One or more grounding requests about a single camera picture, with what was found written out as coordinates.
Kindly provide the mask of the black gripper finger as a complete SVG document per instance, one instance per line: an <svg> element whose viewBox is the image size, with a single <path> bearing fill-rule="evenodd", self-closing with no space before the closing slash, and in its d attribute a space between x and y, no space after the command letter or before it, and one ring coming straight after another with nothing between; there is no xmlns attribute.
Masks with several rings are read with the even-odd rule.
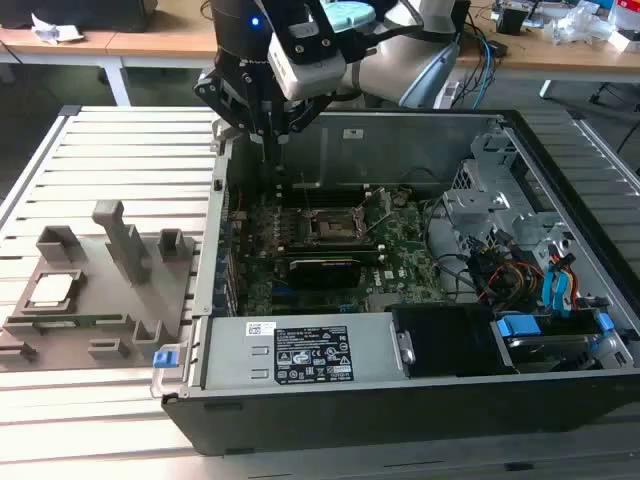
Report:
<svg viewBox="0 0 640 480"><path fill-rule="evenodd" d="M264 143L264 111L247 73L241 74L240 87L235 89L217 70L211 69L200 76L194 93L230 128L256 144Z"/></svg>
<svg viewBox="0 0 640 480"><path fill-rule="evenodd" d="M302 132L332 101L332 92L305 100L278 101L277 143L287 143L290 134Z"/></svg>

